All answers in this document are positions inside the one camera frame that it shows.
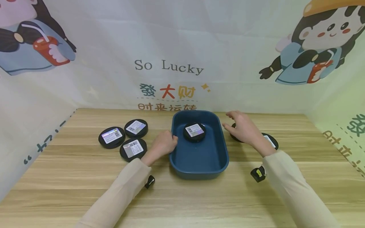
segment yellow hat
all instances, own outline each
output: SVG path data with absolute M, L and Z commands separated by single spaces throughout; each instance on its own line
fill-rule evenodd
M 317 13 L 352 5 L 365 6 L 365 0 L 311 0 L 304 8 L 303 16 L 308 17 Z

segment straw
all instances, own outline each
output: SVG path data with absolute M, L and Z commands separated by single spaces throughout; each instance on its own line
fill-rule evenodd
M 27 24 L 22 24 L 22 26 L 23 27 L 28 27 L 28 28 L 36 29 L 38 32 L 40 32 L 42 34 L 43 38 L 47 41 L 47 43 L 49 43 L 48 37 L 46 36 L 46 34 L 40 28 L 37 28 L 37 27 L 32 26 L 32 25 L 27 25 Z
M 331 51 L 331 50 L 327 50 L 327 51 L 331 54 L 331 58 L 326 62 L 326 65 L 331 61 L 331 59 L 335 55 L 335 53 L 333 53 L 333 51 Z

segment beige sleeve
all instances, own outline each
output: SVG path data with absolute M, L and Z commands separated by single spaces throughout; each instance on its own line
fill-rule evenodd
M 113 228 L 151 172 L 138 158 L 127 164 L 110 188 L 91 206 L 76 228 Z
M 266 177 L 280 195 L 298 228 L 339 228 L 326 205 L 283 151 L 263 159 Z

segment cartoon drink cup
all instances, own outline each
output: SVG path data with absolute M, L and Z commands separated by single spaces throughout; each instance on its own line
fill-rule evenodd
M 33 28 L 38 30 L 43 37 L 40 37 L 33 43 L 33 48 L 39 54 L 41 54 L 46 60 L 48 60 L 54 66 L 61 66 L 70 62 L 66 59 L 58 50 L 58 41 L 52 36 L 46 36 L 46 34 L 39 28 L 27 24 L 22 24 L 24 27 Z
M 313 66 L 311 74 L 309 75 L 309 78 L 307 81 L 308 84 L 319 81 L 320 75 L 322 74 L 322 72 L 333 63 L 332 58 L 335 53 L 333 53 L 333 51 L 331 51 L 331 50 L 327 50 L 327 51 L 329 53 L 331 53 L 331 58 L 327 62 L 320 62 Z

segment yellow clip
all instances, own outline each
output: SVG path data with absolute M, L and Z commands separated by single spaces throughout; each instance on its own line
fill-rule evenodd
M 256 170 L 256 173 L 258 174 L 258 177 L 262 177 L 262 173 L 259 169 Z

